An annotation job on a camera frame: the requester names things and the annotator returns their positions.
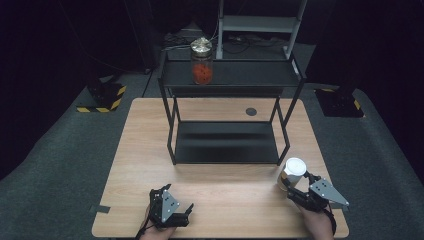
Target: yellow and black hazard tape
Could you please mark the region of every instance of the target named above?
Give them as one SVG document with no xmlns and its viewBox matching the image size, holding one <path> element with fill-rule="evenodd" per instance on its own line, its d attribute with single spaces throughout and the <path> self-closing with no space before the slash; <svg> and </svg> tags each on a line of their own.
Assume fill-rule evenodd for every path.
<svg viewBox="0 0 424 240">
<path fill-rule="evenodd" d="M 122 86 L 119 89 L 118 93 L 116 94 L 116 99 L 110 107 L 77 106 L 77 112 L 113 112 L 118 108 L 119 104 L 121 103 L 122 96 L 124 95 L 126 89 L 126 86 Z"/>
</svg>

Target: black metal shelf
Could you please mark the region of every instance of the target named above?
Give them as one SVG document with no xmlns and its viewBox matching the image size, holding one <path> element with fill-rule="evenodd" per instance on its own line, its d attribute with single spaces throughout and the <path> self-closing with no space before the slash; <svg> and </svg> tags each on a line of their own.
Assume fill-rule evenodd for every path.
<svg viewBox="0 0 424 240">
<path fill-rule="evenodd" d="M 181 122 L 175 147 L 178 163 L 276 163 L 268 122 Z"/>
<path fill-rule="evenodd" d="M 190 60 L 170 60 L 164 52 L 159 69 L 159 88 L 169 121 L 168 150 L 177 163 L 266 163 L 280 165 L 290 148 L 286 125 L 303 87 L 305 77 L 297 74 L 293 56 L 288 60 L 215 60 L 212 82 L 193 82 Z M 286 87 L 297 88 L 286 116 L 279 104 Z M 167 91 L 174 99 L 172 111 Z M 178 98 L 249 97 L 276 99 L 269 121 L 186 121 L 180 116 Z M 279 156 L 272 122 L 281 124 L 286 146 Z M 172 146 L 177 126 L 175 151 Z"/>
</svg>

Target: jar lid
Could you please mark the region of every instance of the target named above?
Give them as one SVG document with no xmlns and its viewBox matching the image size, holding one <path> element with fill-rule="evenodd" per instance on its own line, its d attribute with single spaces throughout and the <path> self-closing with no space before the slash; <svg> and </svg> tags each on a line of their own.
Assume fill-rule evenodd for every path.
<svg viewBox="0 0 424 240">
<path fill-rule="evenodd" d="M 285 172 L 288 175 L 303 176 L 306 172 L 306 164 L 300 158 L 289 158 Z"/>
<path fill-rule="evenodd" d="M 204 38 L 198 38 L 191 44 L 191 54 L 196 57 L 209 57 L 212 55 L 212 43 Z"/>
</svg>

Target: white shelf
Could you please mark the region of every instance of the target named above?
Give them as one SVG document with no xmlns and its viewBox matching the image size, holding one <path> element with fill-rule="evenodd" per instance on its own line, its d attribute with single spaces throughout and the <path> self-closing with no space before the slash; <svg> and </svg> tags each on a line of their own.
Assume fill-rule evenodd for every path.
<svg viewBox="0 0 424 240">
<path fill-rule="evenodd" d="M 292 33 L 295 17 L 261 17 L 224 15 L 222 30 Z"/>
<path fill-rule="evenodd" d="M 293 50 L 303 12 L 308 2 L 308 0 L 299 1 L 300 6 L 296 17 L 263 17 L 225 15 L 224 0 L 220 0 L 216 59 L 223 57 L 222 35 L 224 31 L 290 33 L 290 40 L 284 48 L 284 55 L 288 59 Z"/>
</svg>

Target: orange contents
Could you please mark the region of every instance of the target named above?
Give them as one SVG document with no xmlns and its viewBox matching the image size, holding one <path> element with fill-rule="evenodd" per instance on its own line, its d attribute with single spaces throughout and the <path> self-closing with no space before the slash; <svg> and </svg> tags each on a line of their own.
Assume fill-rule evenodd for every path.
<svg viewBox="0 0 424 240">
<path fill-rule="evenodd" d="M 197 84 L 208 84 L 212 80 L 212 69 L 205 64 L 193 65 L 194 82 Z"/>
</svg>

